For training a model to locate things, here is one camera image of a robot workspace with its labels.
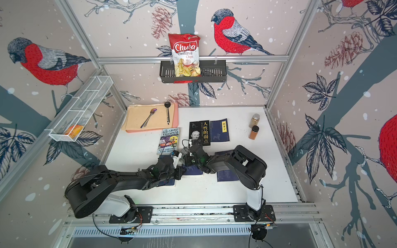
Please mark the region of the grey striped cloth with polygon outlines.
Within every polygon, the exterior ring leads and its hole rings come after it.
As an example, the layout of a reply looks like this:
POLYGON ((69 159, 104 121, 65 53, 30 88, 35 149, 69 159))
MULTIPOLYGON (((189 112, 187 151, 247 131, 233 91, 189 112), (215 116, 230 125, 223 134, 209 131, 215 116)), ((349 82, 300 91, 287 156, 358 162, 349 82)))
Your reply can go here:
POLYGON ((180 151, 180 155, 181 155, 181 159, 183 159, 183 160, 189 159, 189 158, 191 157, 190 148, 184 147, 184 148, 180 151))

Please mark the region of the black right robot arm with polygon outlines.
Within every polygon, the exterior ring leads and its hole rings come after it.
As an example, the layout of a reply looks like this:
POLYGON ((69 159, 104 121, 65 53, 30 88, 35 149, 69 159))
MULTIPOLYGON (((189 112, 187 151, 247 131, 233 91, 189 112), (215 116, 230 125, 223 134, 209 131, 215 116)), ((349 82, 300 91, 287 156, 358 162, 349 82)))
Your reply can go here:
POLYGON ((251 218, 258 218, 265 205, 262 179, 266 175, 267 164, 242 145, 234 150, 208 155, 202 145, 194 144, 183 155, 185 166, 195 166, 206 174, 221 171, 234 173, 240 183, 247 188, 247 202, 244 210, 251 218))

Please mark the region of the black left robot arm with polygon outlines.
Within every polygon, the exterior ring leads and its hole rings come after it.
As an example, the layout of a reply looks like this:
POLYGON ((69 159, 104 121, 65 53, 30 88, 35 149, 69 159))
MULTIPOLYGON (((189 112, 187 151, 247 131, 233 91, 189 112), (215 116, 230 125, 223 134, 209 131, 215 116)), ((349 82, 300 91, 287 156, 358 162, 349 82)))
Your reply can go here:
POLYGON ((74 216, 85 218, 96 212, 103 203, 110 203, 110 195, 123 190, 149 190, 163 186, 170 180, 180 180, 186 168, 174 166, 174 159, 165 156, 147 169, 137 172, 118 172, 99 165, 87 175, 71 182, 65 190, 74 216))

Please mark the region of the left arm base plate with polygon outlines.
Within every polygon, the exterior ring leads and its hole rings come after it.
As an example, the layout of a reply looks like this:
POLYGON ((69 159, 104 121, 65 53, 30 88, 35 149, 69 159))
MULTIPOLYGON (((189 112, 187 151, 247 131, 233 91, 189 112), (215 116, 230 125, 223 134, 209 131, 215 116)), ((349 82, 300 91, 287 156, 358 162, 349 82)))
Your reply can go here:
POLYGON ((134 206, 126 212, 122 217, 114 215, 110 216, 110 224, 129 224, 129 223, 150 223, 153 215, 153 207, 151 206, 134 206))

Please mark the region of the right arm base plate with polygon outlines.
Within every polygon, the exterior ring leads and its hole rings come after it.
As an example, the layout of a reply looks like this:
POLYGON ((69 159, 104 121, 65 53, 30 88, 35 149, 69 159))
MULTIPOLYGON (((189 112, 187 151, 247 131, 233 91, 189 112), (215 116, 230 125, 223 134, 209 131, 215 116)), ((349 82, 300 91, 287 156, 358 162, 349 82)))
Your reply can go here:
POLYGON ((234 205, 232 215, 235 222, 275 222, 276 220, 271 205, 263 205, 260 210, 255 210, 247 204, 234 205))

